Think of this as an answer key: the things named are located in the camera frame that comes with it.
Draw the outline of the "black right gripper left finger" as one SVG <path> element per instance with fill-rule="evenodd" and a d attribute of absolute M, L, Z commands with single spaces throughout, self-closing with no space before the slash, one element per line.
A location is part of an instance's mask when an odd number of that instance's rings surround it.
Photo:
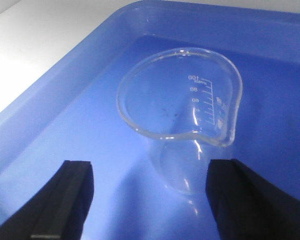
<path fill-rule="evenodd" d="M 28 202 L 0 225 L 0 240 L 79 240 L 93 197 L 92 164 L 66 160 Z"/>

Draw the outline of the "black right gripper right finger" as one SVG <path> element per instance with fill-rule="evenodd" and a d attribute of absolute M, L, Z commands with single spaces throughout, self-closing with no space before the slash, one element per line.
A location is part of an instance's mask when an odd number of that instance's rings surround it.
<path fill-rule="evenodd" d="M 300 200 L 239 160 L 211 160 L 205 192 L 222 240 L 300 240 Z"/>

